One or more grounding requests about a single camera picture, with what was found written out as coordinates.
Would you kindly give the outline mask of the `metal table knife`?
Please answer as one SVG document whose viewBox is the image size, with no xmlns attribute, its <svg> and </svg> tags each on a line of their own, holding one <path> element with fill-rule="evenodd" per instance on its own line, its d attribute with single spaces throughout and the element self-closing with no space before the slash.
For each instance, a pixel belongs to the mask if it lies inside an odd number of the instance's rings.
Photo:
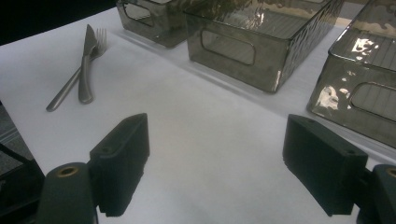
<svg viewBox="0 0 396 224">
<path fill-rule="evenodd" d="M 86 27 L 86 34 L 84 40 L 84 49 L 81 58 L 80 76 L 78 83 L 78 99 L 83 104 L 88 104 L 92 101 L 92 91 L 89 85 L 89 69 L 91 63 L 91 54 L 97 45 L 95 32 L 88 24 Z"/>
</svg>

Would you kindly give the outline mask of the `metal fork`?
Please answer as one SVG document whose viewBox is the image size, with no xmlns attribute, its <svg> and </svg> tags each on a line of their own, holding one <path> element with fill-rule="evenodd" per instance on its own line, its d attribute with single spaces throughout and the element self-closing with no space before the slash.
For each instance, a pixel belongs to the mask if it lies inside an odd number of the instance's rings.
<svg viewBox="0 0 396 224">
<path fill-rule="evenodd" d="M 97 45 L 91 54 L 91 61 L 98 57 L 101 57 L 106 52 L 106 29 L 98 28 L 95 32 Z M 56 96 L 48 104 L 46 110 L 48 112 L 55 111 L 60 104 L 63 102 L 67 94 L 73 89 L 74 85 L 79 81 L 80 68 L 75 72 L 73 76 L 64 84 Z"/>
</svg>

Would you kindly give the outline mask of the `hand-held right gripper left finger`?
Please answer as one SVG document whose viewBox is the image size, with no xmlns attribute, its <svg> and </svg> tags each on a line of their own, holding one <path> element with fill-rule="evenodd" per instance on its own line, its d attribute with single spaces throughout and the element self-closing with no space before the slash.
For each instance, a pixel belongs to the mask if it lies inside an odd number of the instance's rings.
<svg viewBox="0 0 396 224">
<path fill-rule="evenodd" d="M 107 217 L 120 217 L 130 204 L 149 158 L 148 115 L 123 119 L 90 152 L 93 198 Z"/>
</svg>

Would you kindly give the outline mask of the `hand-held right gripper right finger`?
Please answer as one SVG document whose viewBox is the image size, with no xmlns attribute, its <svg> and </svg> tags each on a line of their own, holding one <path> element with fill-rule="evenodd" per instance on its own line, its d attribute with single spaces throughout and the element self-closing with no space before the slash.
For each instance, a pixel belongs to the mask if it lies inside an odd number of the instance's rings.
<svg viewBox="0 0 396 224">
<path fill-rule="evenodd" d="M 351 213 L 351 191 L 365 170 L 365 152 L 320 123 L 290 114 L 282 156 L 328 216 Z"/>
</svg>

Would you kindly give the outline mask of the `smoky transparent plastic bin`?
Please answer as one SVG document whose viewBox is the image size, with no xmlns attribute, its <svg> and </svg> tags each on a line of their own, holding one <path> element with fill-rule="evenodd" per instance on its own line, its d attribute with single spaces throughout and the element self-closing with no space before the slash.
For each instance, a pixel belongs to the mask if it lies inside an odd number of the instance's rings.
<svg viewBox="0 0 396 224">
<path fill-rule="evenodd" d="M 396 0 L 369 0 L 339 35 L 307 109 L 396 148 Z"/>
<path fill-rule="evenodd" d="M 117 0 L 124 29 L 166 48 L 187 38 L 184 10 L 197 0 Z"/>
<path fill-rule="evenodd" d="M 192 61 L 276 92 L 330 32 L 344 0 L 203 0 L 184 10 Z"/>
</svg>

